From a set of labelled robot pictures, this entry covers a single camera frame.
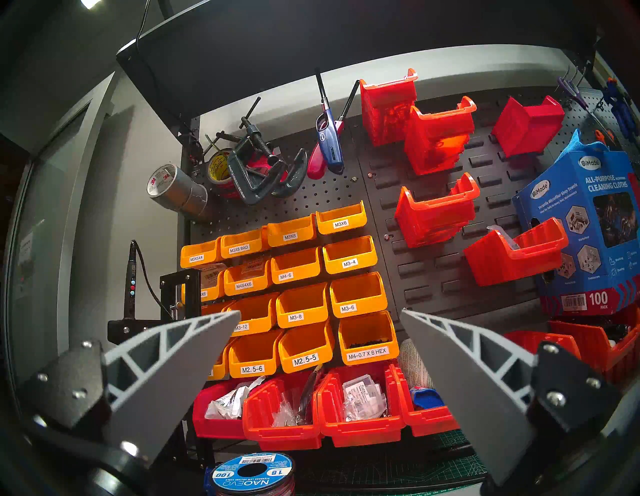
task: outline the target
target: storage bin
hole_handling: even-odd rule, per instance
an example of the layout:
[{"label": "storage bin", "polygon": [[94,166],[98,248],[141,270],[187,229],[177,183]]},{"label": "storage bin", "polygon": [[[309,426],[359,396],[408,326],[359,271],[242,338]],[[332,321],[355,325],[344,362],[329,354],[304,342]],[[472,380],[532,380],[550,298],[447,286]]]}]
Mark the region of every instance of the storage bin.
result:
[{"label": "storage bin", "polygon": [[414,201],[403,186],[395,217],[406,245],[417,248],[454,237],[476,218],[474,199],[478,196],[480,188],[468,172],[456,181],[448,196],[425,202]]},{"label": "storage bin", "polygon": [[271,259],[274,284],[300,281],[320,274],[320,247],[285,253]]},{"label": "storage bin", "polygon": [[542,153],[562,129],[562,105],[546,96],[542,105],[523,107],[510,97],[491,134],[506,157],[523,153]]},{"label": "storage bin", "polygon": [[387,307],[387,294],[378,272],[337,279],[329,286],[333,314],[343,317],[379,312]]},{"label": "storage bin", "polygon": [[316,212],[316,221],[320,234],[333,234],[362,227],[367,223],[364,201],[326,212]]},{"label": "storage bin", "polygon": [[[389,312],[376,312],[340,320],[338,341],[345,365],[360,365],[380,360],[390,360],[400,354],[396,329]],[[379,344],[364,344],[383,341]]]},{"label": "storage bin", "polygon": [[324,437],[320,432],[317,416],[316,393],[313,393],[311,408],[313,423],[306,426],[271,427],[280,409],[282,393],[294,389],[302,391],[311,371],[282,374],[256,388],[250,399],[244,402],[244,435],[258,441],[263,451],[289,451],[294,449],[317,449]]},{"label": "storage bin", "polygon": [[356,237],[323,247],[324,268],[329,274],[371,267],[378,263],[371,236]]},{"label": "storage bin", "polygon": [[640,358],[640,310],[634,303],[613,314],[611,321],[632,327],[627,336],[611,347],[609,338],[602,327],[586,326],[569,322],[549,321],[549,327],[556,334],[565,334],[575,339],[580,350],[580,359],[601,373],[611,383],[627,379],[637,367]]},{"label": "storage bin", "polygon": [[409,385],[404,378],[402,369],[396,364],[391,364],[390,368],[398,387],[402,420],[411,426],[411,432],[414,436],[429,436],[460,428],[446,406],[428,408],[427,410],[416,409],[411,401]]},{"label": "storage bin", "polygon": [[251,334],[237,338],[229,347],[231,377],[257,377],[275,374],[280,365],[278,342],[284,331]]},{"label": "storage bin", "polygon": [[409,69],[397,81],[367,84],[360,80],[362,124],[373,146],[402,141],[409,119],[409,110],[415,103],[415,83],[418,75]]},{"label": "storage bin", "polygon": [[180,250],[180,267],[183,269],[200,268],[222,260],[220,239],[206,243],[189,244]]},{"label": "storage bin", "polygon": [[[374,362],[354,367],[330,370],[317,390],[317,412],[320,432],[331,436],[336,447],[400,441],[405,426],[400,411],[397,383],[391,371],[392,362]],[[387,415],[379,419],[344,420],[344,394],[342,384],[369,374],[387,397]]]},{"label": "storage bin", "polygon": [[327,286],[321,282],[283,291],[276,300],[278,326],[288,328],[327,320]]},{"label": "storage bin", "polygon": [[476,108],[469,97],[462,97],[455,110],[437,114],[422,114],[417,107],[411,107],[404,152],[417,175],[454,166],[469,141],[469,134],[474,132],[471,112]]},{"label": "storage bin", "polygon": [[220,253],[224,259],[263,252],[268,247],[266,226],[240,234],[227,234],[220,238]]},{"label": "storage bin", "polygon": [[538,331],[512,331],[507,332],[504,336],[534,355],[538,352],[541,342],[551,341],[580,358],[580,349],[572,336]]},{"label": "storage bin", "polygon": [[240,311],[240,322],[236,326],[233,336],[270,331],[276,324],[276,298],[279,294],[271,292],[230,303],[225,308],[225,312]]},{"label": "storage bin", "polygon": [[489,286],[541,274],[562,265],[560,250],[569,244],[562,222],[551,217],[514,238],[512,250],[496,230],[465,249],[478,286]]},{"label": "storage bin", "polygon": [[277,224],[267,224],[269,246],[284,246],[316,238],[314,215],[288,220]]},{"label": "storage bin", "polygon": [[282,370],[291,374],[330,362],[334,346],[335,339],[328,319],[289,329],[278,344]]},{"label": "storage bin", "polygon": [[251,262],[225,270],[225,294],[234,296],[248,292],[262,291],[271,285],[271,264],[264,260],[260,271],[250,269]]},{"label": "storage bin", "polygon": [[[242,427],[242,419],[205,419],[204,414],[207,412],[209,403],[222,398],[225,394],[233,391],[241,382],[247,382],[243,379],[229,379],[220,381],[211,387],[203,389],[198,393],[193,401],[193,427],[196,436],[199,438],[214,439],[246,439]],[[249,397],[255,393],[255,389],[249,393]]]}]

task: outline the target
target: imade logo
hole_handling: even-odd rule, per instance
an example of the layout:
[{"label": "imade logo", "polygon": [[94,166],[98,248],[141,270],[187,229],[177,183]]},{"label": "imade logo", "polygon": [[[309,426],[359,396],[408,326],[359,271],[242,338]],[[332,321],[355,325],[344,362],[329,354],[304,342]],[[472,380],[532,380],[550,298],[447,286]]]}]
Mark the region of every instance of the imade logo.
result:
[{"label": "imade logo", "polygon": [[586,170],[596,170],[602,166],[600,159],[597,157],[582,157],[578,160],[578,163],[580,164],[580,167]]},{"label": "imade logo", "polygon": [[540,181],[531,190],[531,198],[533,200],[537,200],[538,198],[545,196],[547,194],[547,191],[549,191],[549,186],[551,186],[551,183],[546,179]]}]

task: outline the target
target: red storage bin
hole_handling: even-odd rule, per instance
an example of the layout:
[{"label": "red storage bin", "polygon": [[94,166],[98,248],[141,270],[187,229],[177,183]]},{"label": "red storage bin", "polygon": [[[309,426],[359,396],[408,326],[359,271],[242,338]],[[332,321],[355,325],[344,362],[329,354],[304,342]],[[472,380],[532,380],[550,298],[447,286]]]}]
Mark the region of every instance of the red storage bin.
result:
[{"label": "red storage bin", "polygon": [[416,99],[416,79],[416,72],[409,69],[404,78],[389,83],[367,84],[360,80],[362,124],[373,146],[404,139],[409,110]]},{"label": "red storage bin", "polygon": [[448,196],[415,202],[404,186],[396,208],[396,220],[409,248],[446,241],[476,218],[474,198],[480,195],[478,185],[465,172]]},{"label": "red storage bin", "polygon": [[562,265],[560,250],[569,244],[562,222],[551,217],[514,238],[512,250],[498,231],[490,231],[465,249],[476,284],[489,286],[533,276]]},{"label": "red storage bin", "polygon": [[312,425],[271,427],[275,415],[280,410],[282,393],[296,388],[302,393],[311,372],[312,369],[282,374],[256,388],[251,397],[244,402],[242,422],[247,439],[258,441],[263,451],[320,448],[324,436],[320,433],[315,391],[312,396]]},{"label": "red storage bin", "polygon": [[[196,429],[196,436],[200,438],[246,439],[246,437],[244,437],[242,419],[205,419],[204,414],[207,411],[209,403],[234,390],[241,382],[251,382],[254,379],[255,378],[229,379],[220,381],[214,386],[200,391],[193,402],[192,418],[193,427]],[[254,393],[255,389],[251,391],[249,397]]]},{"label": "red storage bin", "polygon": [[[400,441],[400,431],[405,426],[400,411],[400,397],[391,365],[396,361],[372,362],[332,369],[320,383],[317,391],[317,412],[320,432],[331,436],[336,447]],[[387,396],[387,414],[371,420],[344,420],[342,384],[369,374],[380,384]]]},{"label": "red storage bin", "polygon": [[580,349],[572,336],[538,331],[512,331],[507,332],[504,336],[534,355],[538,352],[538,346],[541,342],[551,341],[580,358]]},{"label": "red storage bin", "polygon": [[523,107],[514,98],[504,106],[493,131],[507,157],[544,151],[562,128],[562,105],[546,96],[542,105]]},{"label": "red storage bin", "polygon": [[414,436],[429,436],[460,428],[446,406],[428,408],[427,410],[414,410],[409,386],[406,383],[402,369],[396,364],[391,364],[390,368],[398,386],[402,420],[405,424],[411,426],[411,432]]},{"label": "red storage bin", "polygon": [[476,109],[469,97],[462,97],[457,109],[437,114],[422,114],[411,107],[404,152],[417,175],[454,166],[475,130],[471,112]]},{"label": "red storage bin", "polygon": [[562,321],[549,321],[551,330],[556,334],[565,334],[575,339],[583,362],[600,372],[607,381],[618,383],[626,379],[638,365],[640,358],[640,310],[637,304],[623,308],[613,314],[615,324],[626,324],[633,329],[625,338],[611,347],[609,338],[602,327],[586,326]]}]

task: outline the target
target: black cable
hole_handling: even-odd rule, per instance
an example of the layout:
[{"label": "black cable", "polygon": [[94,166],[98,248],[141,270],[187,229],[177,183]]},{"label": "black cable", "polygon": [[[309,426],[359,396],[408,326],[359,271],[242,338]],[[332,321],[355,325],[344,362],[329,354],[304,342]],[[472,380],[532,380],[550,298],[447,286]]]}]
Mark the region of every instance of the black cable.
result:
[{"label": "black cable", "polygon": [[163,309],[171,317],[171,319],[173,320],[171,312],[164,307],[162,302],[158,299],[158,297],[154,293],[154,290],[151,289],[151,285],[149,284],[149,279],[147,277],[147,268],[145,267],[145,259],[142,257],[142,252],[140,251],[140,247],[138,246],[138,242],[135,239],[132,239],[131,243],[133,243],[134,246],[136,247],[136,251],[138,252],[138,256],[140,257],[140,265],[142,265],[142,273],[145,276],[145,281],[147,283],[147,287],[149,288],[149,292],[151,293],[151,296],[154,297],[154,300],[156,301],[156,303],[158,305],[160,305],[160,308]]}]

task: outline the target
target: ceiling light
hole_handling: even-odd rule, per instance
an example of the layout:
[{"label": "ceiling light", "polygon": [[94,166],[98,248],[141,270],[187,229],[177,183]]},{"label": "ceiling light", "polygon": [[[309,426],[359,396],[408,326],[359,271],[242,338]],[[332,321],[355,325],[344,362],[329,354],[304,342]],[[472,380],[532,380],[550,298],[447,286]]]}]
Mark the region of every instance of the ceiling light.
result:
[{"label": "ceiling light", "polygon": [[97,4],[100,0],[81,0],[81,1],[82,1],[82,5],[84,5],[87,8],[91,8],[95,4]]}]

